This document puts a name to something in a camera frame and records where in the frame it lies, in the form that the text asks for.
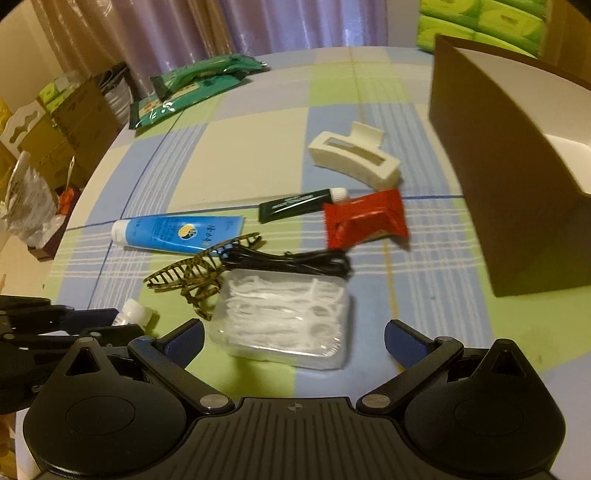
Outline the clear floss pick box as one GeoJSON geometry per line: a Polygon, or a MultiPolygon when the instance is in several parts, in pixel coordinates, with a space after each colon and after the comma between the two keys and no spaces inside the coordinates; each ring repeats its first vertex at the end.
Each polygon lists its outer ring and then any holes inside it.
{"type": "Polygon", "coordinates": [[[348,356],[348,284],[335,276],[232,270],[207,333],[235,357],[341,369],[348,356]]]}

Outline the brown cardboard storage box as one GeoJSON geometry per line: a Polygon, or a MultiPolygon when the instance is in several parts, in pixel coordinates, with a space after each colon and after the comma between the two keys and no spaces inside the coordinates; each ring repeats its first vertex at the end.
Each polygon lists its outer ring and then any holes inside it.
{"type": "Polygon", "coordinates": [[[497,296],[590,282],[590,85],[475,41],[436,40],[430,121],[497,296]]]}

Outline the upper green wipes pack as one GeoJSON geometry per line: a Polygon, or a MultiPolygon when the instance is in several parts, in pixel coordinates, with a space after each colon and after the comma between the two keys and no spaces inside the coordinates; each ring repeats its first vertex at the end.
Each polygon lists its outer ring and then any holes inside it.
{"type": "Polygon", "coordinates": [[[266,63],[242,54],[229,54],[211,57],[179,67],[161,75],[152,76],[154,93],[163,101],[194,81],[208,80],[229,75],[238,80],[247,75],[269,70],[266,63]]]}

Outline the brown cardboard boxes pile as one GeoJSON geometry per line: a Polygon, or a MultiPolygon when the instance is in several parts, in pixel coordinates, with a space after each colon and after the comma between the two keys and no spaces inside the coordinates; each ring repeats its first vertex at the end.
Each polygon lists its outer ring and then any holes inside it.
{"type": "Polygon", "coordinates": [[[82,79],[76,72],[46,85],[37,98],[12,114],[1,115],[1,190],[17,159],[30,164],[57,190],[71,182],[83,188],[128,120],[131,101],[128,67],[120,62],[82,79]]]}

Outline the tortoiseshell hair claw clip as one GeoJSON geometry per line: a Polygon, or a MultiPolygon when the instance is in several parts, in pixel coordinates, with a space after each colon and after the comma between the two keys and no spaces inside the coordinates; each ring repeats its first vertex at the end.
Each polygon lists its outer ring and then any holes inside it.
{"type": "Polygon", "coordinates": [[[173,262],[143,279],[146,287],[155,293],[178,290],[191,305],[197,316],[211,320],[207,302],[221,292],[222,274],[226,268],[221,255],[233,247],[259,248],[263,237],[259,232],[239,235],[211,246],[197,255],[173,262]]]}

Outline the dark green ointment tube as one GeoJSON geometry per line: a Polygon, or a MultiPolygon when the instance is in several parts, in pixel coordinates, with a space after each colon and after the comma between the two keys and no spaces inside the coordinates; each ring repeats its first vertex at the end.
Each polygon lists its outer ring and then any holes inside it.
{"type": "Polygon", "coordinates": [[[325,204],[341,203],[348,199],[349,191],[346,188],[334,187],[263,202],[259,205],[259,223],[315,213],[322,211],[325,204]]]}

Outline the checkered tablecloth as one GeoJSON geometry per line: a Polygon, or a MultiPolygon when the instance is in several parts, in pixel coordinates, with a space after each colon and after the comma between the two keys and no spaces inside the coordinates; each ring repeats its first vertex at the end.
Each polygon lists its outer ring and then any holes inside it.
{"type": "Polygon", "coordinates": [[[398,318],[430,337],[470,347],[514,340],[562,410],[567,435],[553,471],[590,475],[590,291],[579,288],[498,298],[449,160],[428,119],[432,57],[415,49],[339,47],[266,56],[269,70],[142,132],[123,131],[88,182],[45,278],[58,304],[155,310],[164,334],[193,315],[177,292],[155,293],[144,278],[172,262],[113,244],[114,221],[163,213],[240,215],[273,253],[325,246],[322,214],[262,225],[267,198],[329,187],[353,196],[362,183],[315,166],[308,144],[323,131],[346,134],[359,121],[381,129],[401,160],[410,245],[378,240],[352,250],[352,339],[335,371],[231,357],[207,345],[192,373],[235,398],[348,396],[392,378],[384,327],[398,318]]]}

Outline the red snack packet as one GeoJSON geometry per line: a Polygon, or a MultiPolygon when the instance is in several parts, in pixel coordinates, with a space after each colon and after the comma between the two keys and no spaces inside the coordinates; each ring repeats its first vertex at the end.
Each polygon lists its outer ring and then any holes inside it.
{"type": "Polygon", "coordinates": [[[329,249],[349,250],[384,237],[409,237],[398,189],[375,192],[342,203],[325,203],[322,207],[329,249]]]}

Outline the green tissue pack stack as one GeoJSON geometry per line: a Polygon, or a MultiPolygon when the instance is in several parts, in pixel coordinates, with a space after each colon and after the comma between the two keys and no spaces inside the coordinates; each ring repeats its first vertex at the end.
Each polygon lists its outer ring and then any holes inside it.
{"type": "Polygon", "coordinates": [[[427,0],[420,3],[418,48],[433,52],[439,35],[538,57],[546,36],[547,1],[427,0]]]}

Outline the blue hand cream tube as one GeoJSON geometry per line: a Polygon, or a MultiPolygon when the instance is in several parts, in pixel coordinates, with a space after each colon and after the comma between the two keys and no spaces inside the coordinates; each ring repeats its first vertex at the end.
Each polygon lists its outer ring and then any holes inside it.
{"type": "Polygon", "coordinates": [[[242,233],[242,216],[157,215],[117,220],[111,240],[122,247],[197,255],[242,233]]]}

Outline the small white bottle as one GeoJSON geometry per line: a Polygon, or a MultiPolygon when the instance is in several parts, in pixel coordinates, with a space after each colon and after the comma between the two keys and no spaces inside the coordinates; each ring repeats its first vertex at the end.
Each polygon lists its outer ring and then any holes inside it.
{"type": "Polygon", "coordinates": [[[123,304],[121,310],[115,316],[112,326],[135,325],[144,330],[151,317],[153,310],[143,306],[134,299],[128,299],[123,304]]]}

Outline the cream hair claw clip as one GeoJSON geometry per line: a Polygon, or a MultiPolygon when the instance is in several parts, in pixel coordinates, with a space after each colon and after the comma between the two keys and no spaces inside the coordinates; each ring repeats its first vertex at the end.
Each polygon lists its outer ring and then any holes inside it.
{"type": "Polygon", "coordinates": [[[348,136],[322,131],[308,145],[315,166],[352,177],[375,191],[397,188],[401,160],[382,149],[385,132],[353,121],[348,136]]]}

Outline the purple curtain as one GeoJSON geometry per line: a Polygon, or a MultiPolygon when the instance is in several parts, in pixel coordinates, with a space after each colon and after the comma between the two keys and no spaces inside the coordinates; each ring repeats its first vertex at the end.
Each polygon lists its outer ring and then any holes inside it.
{"type": "Polygon", "coordinates": [[[135,84],[216,55],[250,56],[384,45],[383,1],[35,1],[66,70],[98,74],[125,62],[135,84]]]}

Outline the crumpled silver plastic bag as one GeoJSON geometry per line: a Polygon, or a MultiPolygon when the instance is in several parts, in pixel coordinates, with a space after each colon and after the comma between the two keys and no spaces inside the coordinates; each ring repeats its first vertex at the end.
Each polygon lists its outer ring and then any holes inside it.
{"type": "Polygon", "coordinates": [[[64,225],[58,197],[30,164],[30,154],[20,153],[1,204],[1,232],[18,237],[28,247],[42,248],[64,225]]]}

